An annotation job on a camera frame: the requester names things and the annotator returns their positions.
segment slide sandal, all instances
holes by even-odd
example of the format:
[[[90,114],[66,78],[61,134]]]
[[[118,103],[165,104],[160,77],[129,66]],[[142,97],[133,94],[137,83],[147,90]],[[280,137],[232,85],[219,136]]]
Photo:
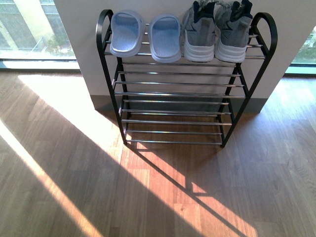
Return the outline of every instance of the slide sandal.
[[[145,31],[145,22],[137,12],[123,10],[114,14],[111,30],[110,52],[114,56],[130,57],[138,53]]]
[[[181,58],[180,23],[173,14],[162,14],[149,24],[148,36],[153,59],[172,63]]]

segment shelf bar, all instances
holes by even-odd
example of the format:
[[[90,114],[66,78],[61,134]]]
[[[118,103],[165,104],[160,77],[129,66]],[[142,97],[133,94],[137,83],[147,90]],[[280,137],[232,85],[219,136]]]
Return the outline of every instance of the shelf bar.
[[[175,131],[142,131],[142,130],[128,130],[130,133],[154,133],[154,134],[182,134],[182,135],[205,135],[205,136],[220,136],[220,132],[175,132]]]
[[[104,52],[104,55],[108,56],[108,55],[112,55],[112,53]],[[137,56],[151,56],[152,54],[144,52],[144,53],[137,53],[136,55]],[[246,56],[246,59],[265,59],[265,58],[266,58],[265,56],[261,56],[261,55],[258,55],[258,56],[256,56],[256,55],[254,55],[254,56]]]
[[[234,68],[235,64],[225,64],[225,65],[216,65],[216,64],[193,64],[193,63],[132,63],[132,62],[123,62],[125,65],[153,65],[153,66],[185,66],[185,67],[220,67],[220,68]]]
[[[172,110],[128,110],[128,109],[122,109],[122,112],[130,112],[130,113],[173,113],[173,114],[179,114],[179,115],[186,115],[186,114],[192,114],[192,115],[230,115],[229,112],[199,112],[199,111],[172,111]]]
[[[150,74],[150,75],[183,75],[183,76],[202,76],[202,77],[239,77],[240,74],[212,74],[212,73],[170,73],[170,72],[133,72],[118,71],[120,74]]]
[[[180,141],[150,141],[150,140],[127,140],[127,142],[146,142],[146,143],[165,143],[165,144],[192,144],[192,145],[219,145],[222,143],[218,142],[180,142]]]
[[[217,87],[244,87],[244,85],[233,84],[208,84],[208,83],[185,83],[185,82],[147,82],[147,81],[116,81],[116,84],[148,84],[148,85],[198,85],[198,86],[217,86]]]
[[[173,97],[196,97],[196,98],[234,98],[244,99],[245,96],[225,95],[225,94],[196,94],[196,93],[175,93],[175,92],[115,92],[115,95],[135,95],[135,96],[173,96]]]
[[[261,48],[262,44],[247,44],[247,48]]]
[[[160,100],[124,100],[126,103],[170,103],[170,104],[202,104],[202,105],[228,105],[223,102],[206,102],[206,101],[160,101]]]
[[[105,43],[111,44],[111,41],[108,40],[108,41],[105,41]],[[142,45],[150,45],[150,42],[142,42],[141,44]],[[262,47],[262,44],[248,44],[247,45],[247,48],[261,48],[261,47]]]
[[[173,124],[173,125],[200,125],[200,126],[231,126],[229,122],[184,122],[184,121],[159,121],[159,120],[139,120],[139,119],[122,119],[127,123],[148,123],[148,124]]]
[[[265,56],[256,56],[256,55],[251,55],[251,56],[246,56],[246,59],[266,59]]]

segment sneaker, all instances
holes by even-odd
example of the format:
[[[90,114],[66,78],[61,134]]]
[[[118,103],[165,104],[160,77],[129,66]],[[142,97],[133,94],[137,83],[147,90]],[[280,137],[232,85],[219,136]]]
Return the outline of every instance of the sneaker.
[[[220,32],[215,57],[225,62],[241,63],[246,57],[249,41],[252,3],[242,0],[241,4],[237,1],[220,4],[215,16]]]
[[[193,62],[208,62],[214,58],[214,2],[195,1],[183,17],[184,56]]]

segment hardwood floor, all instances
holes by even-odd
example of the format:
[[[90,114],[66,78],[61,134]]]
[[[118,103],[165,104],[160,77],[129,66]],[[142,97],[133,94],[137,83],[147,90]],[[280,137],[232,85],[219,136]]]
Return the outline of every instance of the hardwood floor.
[[[0,74],[0,237],[315,237],[316,79],[226,147],[122,144],[81,75]]]

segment glass window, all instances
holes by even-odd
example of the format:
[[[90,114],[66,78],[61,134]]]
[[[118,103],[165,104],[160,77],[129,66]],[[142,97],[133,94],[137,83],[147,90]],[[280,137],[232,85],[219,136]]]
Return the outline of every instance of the glass window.
[[[292,64],[314,64],[316,65],[316,26],[307,37],[302,48],[294,58]]]
[[[0,58],[75,59],[53,0],[0,0]]]

